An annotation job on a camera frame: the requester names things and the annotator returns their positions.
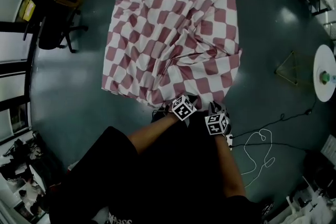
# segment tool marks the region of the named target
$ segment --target checkered cloth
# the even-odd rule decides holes
[[[240,63],[236,0],[116,0],[102,88],[154,107],[222,102]]]

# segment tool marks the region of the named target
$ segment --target dark gray floor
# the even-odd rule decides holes
[[[82,22],[89,31],[80,35],[80,53],[67,49],[37,51],[31,85],[33,126],[64,166],[78,160],[109,125],[125,134],[150,122],[151,109],[135,100],[101,90],[104,49],[114,0],[86,0]],[[322,26],[298,0],[237,0],[240,45],[243,56],[235,85],[226,105],[233,134],[274,121],[281,113],[302,113],[311,107],[313,94],[300,91],[274,75],[275,68],[292,51],[313,55],[329,39]],[[310,116],[269,129],[274,142],[319,149],[325,142],[331,114],[319,101]],[[247,136],[234,141],[245,143]],[[268,146],[250,147],[257,171],[244,176],[249,183],[264,163]],[[242,147],[233,150],[241,172],[254,165]],[[304,152],[273,146],[272,167],[247,188],[248,197],[259,201],[272,197],[276,207],[300,180]]]

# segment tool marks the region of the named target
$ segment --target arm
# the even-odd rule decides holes
[[[215,136],[225,196],[245,196],[245,187],[230,148],[222,135]]]
[[[165,130],[177,121],[179,121],[179,119],[173,113],[168,113],[167,116],[132,133],[128,136],[128,139],[132,142],[136,151],[140,154],[152,145]]]

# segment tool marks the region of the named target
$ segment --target black cable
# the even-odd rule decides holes
[[[280,122],[280,121],[289,121],[289,120],[291,120],[291,119],[294,119],[294,118],[297,118],[297,117],[300,117],[300,116],[304,116],[304,115],[307,115],[307,116],[308,116],[308,115],[310,115],[310,114],[312,113],[312,111],[313,111],[313,109],[314,109],[314,107],[315,107],[316,101],[317,101],[316,94],[315,94],[314,96],[315,96],[315,100],[314,100],[313,106],[312,106],[310,109],[306,110],[304,113],[300,113],[300,114],[296,114],[296,115],[294,115],[294,116],[290,116],[290,117],[287,118],[287,119],[285,119],[285,114],[283,113],[283,114],[280,115],[280,119],[278,119],[277,121],[273,121],[273,122],[267,123],[267,124],[264,125],[263,127],[256,128],[256,129],[251,130],[251,131],[247,131],[247,132],[242,133],[242,134],[238,134],[238,135],[234,136],[233,139],[234,139],[234,138],[237,138],[237,137],[240,137],[240,136],[242,136],[242,135],[248,134],[248,133],[252,133],[252,132],[259,131],[259,130],[264,129],[265,127],[267,127],[267,126],[269,126],[269,125],[278,123],[278,122]]]
[[[308,150],[306,148],[302,148],[302,147],[296,147],[296,146],[292,146],[292,145],[289,145],[289,144],[286,144],[286,143],[276,143],[276,142],[273,142],[273,143],[252,143],[252,144],[238,144],[238,145],[234,145],[234,146],[229,146],[230,148],[234,148],[234,147],[237,147],[237,146],[259,146],[259,145],[280,145],[280,146],[289,146],[289,147],[292,147],[292,148],[295,148],[296,150],[301,150],[301,151],[305,151],[305,152],[309,152],[311,150]]]

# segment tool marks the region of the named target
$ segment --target white cable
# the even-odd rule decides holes
[[[266,158],[267,158],[267,156],[268,156],[268,153],[270,152],[270,150],[271,150],[271,148],[272,148],[272,143],[273,143],[273,142],[272,142],[272,132],[271,132],[270,130],[268,130],[268,129],[260,129],[259,132],[254,132],[254,133],[248,138],[248,140],[246,141],[246,143],[245,143],[245,145],[244,145],[244,151],[245,151],[245,153],[247,154],[247,156],[250,158],[250,160],[254,163],[254,166],[255,166],[255,167],[254,167],[254,169],[252,169],[251,171],[242,173],[242,175],[246,175],[246,174],[252,173],[252,172],[254,172],[254,171],[257,169],[257,163],[254,161],[254,159],[251,158],[251,156],[250,156],[250,155],[248,154],[248,152],[246,151],[246,145],[247,145],[248,141],[251,139],[251,137],[252,137],[254,134],[259,134],[261,140],[262,140],[262,141],[265,141],[265,140],[266,140],[266,137],[260,133],[262,130],[264,130],[264,131],[268,131],[268,132],[270,133],[271,146],[269,147],[269,150],[268,150],[267,154],[266,154],[265,157],[264,157],[264,164],[261,166],[261,168],[260,168],[260,170],[259,170],[259,173],[258,173],[257,177],[255,177],[255,178],[254,178],[248,185],[246,185],[245,188],[247,188],[249,185],[251,185],[251,184],[252,184],[252,183],[259,177],[259,175],[260,175],[261,170],[263,169],[263,167],[269,168],[269,167],[271,167],[271,165],[275,162],[275,158],[274,158],[274,157],[270,158],[268,161],[266,160]]]

